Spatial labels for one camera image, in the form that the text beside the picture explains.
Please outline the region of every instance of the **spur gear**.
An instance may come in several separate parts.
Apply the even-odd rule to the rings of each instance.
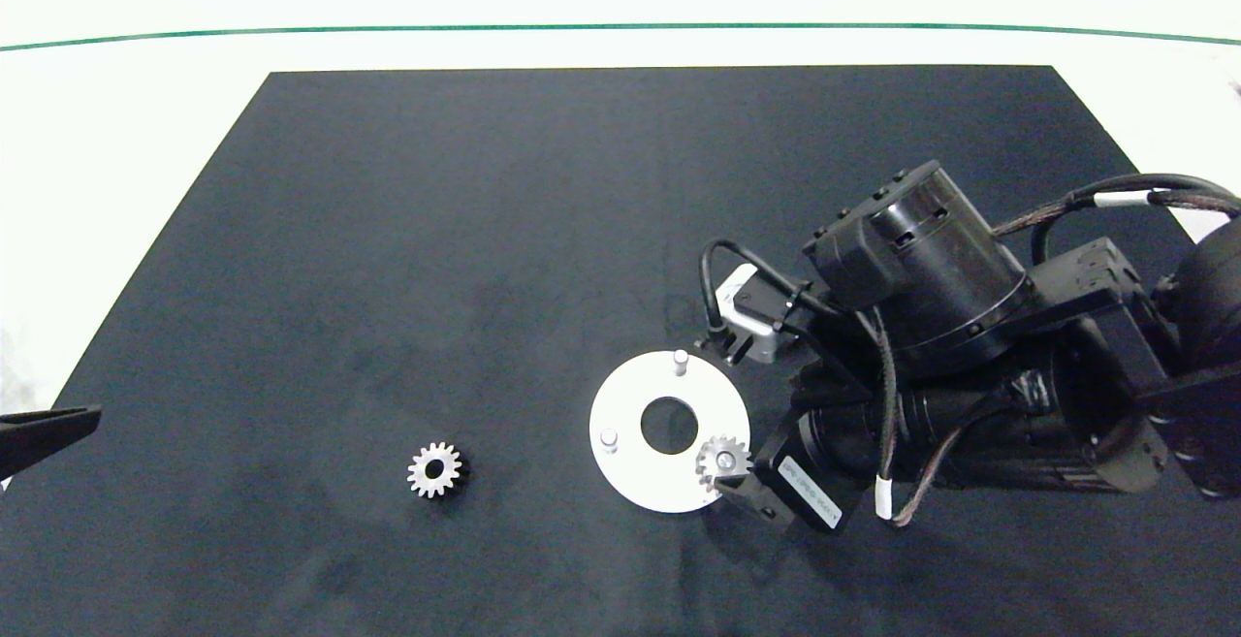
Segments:
[[[413,464],[410,466],[410,490],[417,492],[418,497],[434,499],[460,492],[462,486],[469,479],[469,463],[462,457],[460,451],[439,442],[431,443],[413,456]]]
[[[712,436],[702,443],[694,472],[707,489],[715,489],[716,477],[732,477],[750,472],[750,451],[732,436]]]

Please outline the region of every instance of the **white cable tie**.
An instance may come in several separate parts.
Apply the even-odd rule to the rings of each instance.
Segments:
[[[1123,206],[1148,206],[1150,201],[1147,196],[1150,191],[1102,191],[1095,194],[1092,200],[1095,200],[1095,207],[1097,209],[1118,209]]]
[[[875,476],[875,515],[892,520],[892,481]]]

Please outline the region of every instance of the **cable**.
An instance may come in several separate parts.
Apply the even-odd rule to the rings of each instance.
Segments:
[[[1152,191],[1147,200],[1157,206],[1222,212],[1229,217],[1241,216],[1241,201],[1196,191]]]
[[[870,308],[870,318],[877,337],[879,356],[884,364],[884,421],[879,435],[879,472],[875,474],[875,513],[887,520],[892,518],[892,458],[896,457],[896,415],[900,401],[896,396],[896,359],[892,343],[884,327],[879,305]]]
[[[922,499],[931,489],[931,483],[934,482],[936,474],[939,473],[939,466],[943,464],[943,461],[948,457],[948,453],[952,452],[952,448],[957,445],[957,441],[961,440],[962,435],[964,435],[970,426],[978,423],[979,421],[1003,411],[1008,411],[1009,409],[1011,407],[982,406],[972,412],[967,412],[965,416],[962,417],[963,421],[957,426],[953,426],[952,431],[949,431],[948,435],[944,436],[943,441],[939,441],[939,445],[936,446],[931,457],[927,458],[927,462],[922,464],[922,469],[918,471],[917,487],[915,487],[913,494],[905,500],[905,505],[901,507],[900,513],[894,515],[889,523],[894,528],[905,528],[908,525],[910,522],[913,520],[913,514],[917,513],[918,505],[922,504]]]
[[[720,302],[715,297],[715,287],[711,281],[711,255],[715,253],[717,248],[728,250],[733,255],[746,260],[752,263],[758,271],[758,274],[774,283],[781,291],[789,296],[789,298],[805,305],[807,308],[815,310],[824,317],[841,318],[844,314],[841,310],[834,309],[823,300],[819,300],[810,293],[804,291],[804,286],[799,286],[793,281],[784,277],[771,267],[762,257],[753,253],[746,247],[737,245],[732,240],[712,240],[702,248],[699,256],[699,279],[702,287],[702,303],[706,305],[706,320],[707,328],[712,333],[721,333],[726,329],[724,324],[724,318],[720,317]]]
[[[1241,204],[1227,189],[1183,174],[1131,174],[1102,179],[1069,191],[1059,200],[1042,204],[1018,217],[1001,222],[993,228],[997,236],[1010,235],[1028,227],[1034,227],[1030,236],[1030,256],[1035,264],[1047,261],[1050,252],[1051,226],[1065,215],[1082,209],[1100,207],[1100,194],[1119,194],[1126,191],[1150,191],[1143,202],[1106,204],[1106,205],[1160,205],[1172,207],[1193,207],[1196,210],[1215,210],[1232,212]]]

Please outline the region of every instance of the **white circular plate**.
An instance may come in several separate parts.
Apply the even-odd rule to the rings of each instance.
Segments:
[[[678,375],[674,354],[685,366]],[[661,397],[685,402],[697,420],[689,448],[661,453],[642,435],[642,412]],[[720,498],[694,472],[702,443],[712,436],[750,442],[750,418],[741,395],[710,363],[684,351],[652,351],[620,364],[603,381],[591,409],[591,450],[603,477],[625,499],[661,513],[700,509]]]

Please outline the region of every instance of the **plate center hole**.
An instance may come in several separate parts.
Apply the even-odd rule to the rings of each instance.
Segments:
[[[676,397],[660,397],[642,412],[642,437],[660,453],[675,456],[697,438],[697,417]]]

